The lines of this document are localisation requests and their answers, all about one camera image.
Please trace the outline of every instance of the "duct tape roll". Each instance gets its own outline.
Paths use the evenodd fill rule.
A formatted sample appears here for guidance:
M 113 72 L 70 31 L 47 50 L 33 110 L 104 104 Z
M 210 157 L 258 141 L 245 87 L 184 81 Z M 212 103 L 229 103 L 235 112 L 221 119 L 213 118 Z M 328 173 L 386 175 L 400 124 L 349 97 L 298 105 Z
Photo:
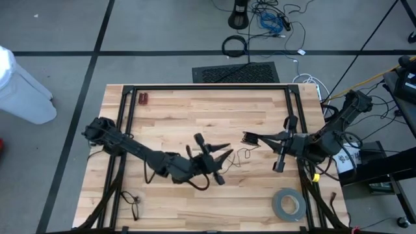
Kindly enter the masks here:
M 295 210 L 291 214 L 286 213 L 281 206 L 281 201 L 284 197 L 289 197 L 294 202 Z M 288 222 L 297 222 L 301 220 L 306 213 L 304 197 L 293 188 L 283 188 L 275 193 L 272 199 L 272 208 L 277 217 Z

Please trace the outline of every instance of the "concrete floor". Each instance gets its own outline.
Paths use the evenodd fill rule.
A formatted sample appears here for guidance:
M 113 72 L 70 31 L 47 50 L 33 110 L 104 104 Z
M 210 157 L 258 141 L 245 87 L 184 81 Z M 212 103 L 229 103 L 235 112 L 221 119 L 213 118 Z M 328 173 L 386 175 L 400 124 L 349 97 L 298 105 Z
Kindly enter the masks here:
M 280 1 L 280 6 L 289 1 Z M 309 4 L 305 14 L 293 13 L 289 19 L 300 21 L 306 31 L 304 49 L 360 50 L 367 38 L 393 4 L 393 0 L 318 0 Z M 0 1 L 0 45 L 12 51 L 93 51 L 109 1 Z M 232 1 L 216 1 L 230 9 Z M 306 0 L 291 1 L 304 6 Z M 214 8 L 210 0 L 115 0 L 105 33 L 102 51 L 202 51 L 220 50 L 222 41 L 235 31 L 228 27 L 229 13 Z M 365 50 L 415 49 L 408 44 L 414 30 L 403 6 L 399 3 L 377 30 Z M 252 26 L 251 33 L 264 31 Z M 302 30 L 295 25 L 289 49 L 302 42 Z M 283 49 L 286 39 L 254 40 L 251 49 Z M 383 72 L 397 64 L 399 56 L 360 56 L 335 93 Z M 310 73 L 329 89 L 353 61 L 353 55 L 295 56 L 300 73 Z M 54 95 L 58 116 L 44 125 L 33 125 L 5 112 L 0 112 L 0 136 L 6 150 L 0 155 L 0 233 L 34 233 L 73 120 L 90 56 L 27 56 L 17 61 Z M 69 230 L 89 149 L 81 136 L 85 125 L 98 115 L 106 84 L 116 83 L 191 83 L 191 68 L 224 64 L 241 64 L 246 57 L 210 56 L 115 56 L 97 58 L 91 83 L 48 231 Z M 274 61 L 282 83 L 296 75 L 295 63 L 284 56 L 270 58 L 252 56 L 253 62 Z M 373 92 L 386 100 L 389 94 L 379 88 Z M 340 99 L 333 102 L 338 107 Z M 371 114 L 384 112 L 377 106 Z M 371 119 L 349 129 L 364 137 L 388 120 Z M 406 125 L 392 123 L 368 141 L 381 140 L 386 150 L 405 150 L 415 145 Z M 403 181 L 411 203 L 416 197 L 414 180 Z M 371 196 L 361 185 L 345 187 L 346 205 L 353 226 L 366 226 L 383 218 L 404 215 L 395 196 Z M 371 231 L 415 233 L 416 227 L 401 229 L 395 219 L 385 221 Z

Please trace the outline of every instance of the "red object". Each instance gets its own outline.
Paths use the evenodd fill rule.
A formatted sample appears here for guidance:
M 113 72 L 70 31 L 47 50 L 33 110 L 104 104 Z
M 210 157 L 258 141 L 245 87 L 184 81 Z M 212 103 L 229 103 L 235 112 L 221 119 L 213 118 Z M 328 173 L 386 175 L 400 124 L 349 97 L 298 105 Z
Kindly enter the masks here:
M 144 93 L 143 104 L 144 105 L 147 105 L 148 104 L 148 93 Z
M 138 104 L 146 105 L 148 104 L 148 93 L 139 93 L 138 94 Z
M 0 153 L 3 151 L 3 147 L 4 147 L 4 145 L 3 145 L 3 139 L 0 138 Z
M 138 94 L 138 104 L 143 104 L 143 94 L 142 93 Z

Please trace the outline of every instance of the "white trash can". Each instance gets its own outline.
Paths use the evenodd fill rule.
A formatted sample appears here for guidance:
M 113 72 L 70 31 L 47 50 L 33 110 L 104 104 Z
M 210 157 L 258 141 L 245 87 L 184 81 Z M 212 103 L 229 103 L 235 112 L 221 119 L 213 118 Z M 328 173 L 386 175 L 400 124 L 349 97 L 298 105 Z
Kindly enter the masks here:
M 0 46 L 0 109 L 44 124 L 57 115 L 51 99 L 51 92 L 16 63 L 11 51 Z

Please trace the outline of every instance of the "yellow cable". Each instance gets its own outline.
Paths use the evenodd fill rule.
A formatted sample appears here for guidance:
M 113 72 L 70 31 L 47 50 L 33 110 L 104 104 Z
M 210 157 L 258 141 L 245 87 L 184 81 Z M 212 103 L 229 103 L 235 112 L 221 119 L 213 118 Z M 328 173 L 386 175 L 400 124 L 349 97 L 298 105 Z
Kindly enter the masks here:
M 413 60 L 415 60 L 416 59 L 416 57 L 411 57 L 410 58 L 410 60 L 411 61 L 413 61 Z M 355 84 L 354 86 L 351 86 L 350 88 L 347 88 L 346 90 L 344 90 L 344 91 L 342 91 L 342 92 L 340 92 L 340 93 L 338 93 L 338 94 L 336 94 L 336 95 L 334 95 L 334 96 L 332 96 L 330 99 L 328 99 L 327 101 L 331 101 L 331 100 L 333 100 L 333 99 L 335 99 L 335 98 L 339 98 L 339 97 L 341 97 L 342 95 L 344 95 L 344 94 L 346 94 L 347 92 L 349 92 L 351 89 L 353 89 L 353 88 L 357 88 L 357 87 L 359 87 L 359 86 L 361 86 L 361 85 L 365 85 L 365 84 L 367 84 L 367 83 L 369 83 L 369 82 L 371 82 L 371 81 L 373 81 L 373 80 L 375 80 L 375 79 L 377 79 L 377 78 L 379 78 L 379 77 L 381 77 L 382 75 L 384 75 L 385 73 L 387 73 L 387 72 L 391 72 L 392 70 L 394 70 L 394 69 L 396 69 L 396 68 L 398 68 L 400 65 L 397 65 L 397 66 L 395 66 L 394 68 L 391 68 L 390 70 L 387 70 L 387 71 L 385 71 L 385 72 L 382 72 L 382 73 L 379 73 L 379 74 L 377 74 L 377 75 L 375 75 L 375 76 L 373 76 L 373 77 L 371 77 L 370 79 L 367 79 L 366 81 L 363 81 L 363 82 L 360 82 L 360 83 L 358 83 L 358 84 Z

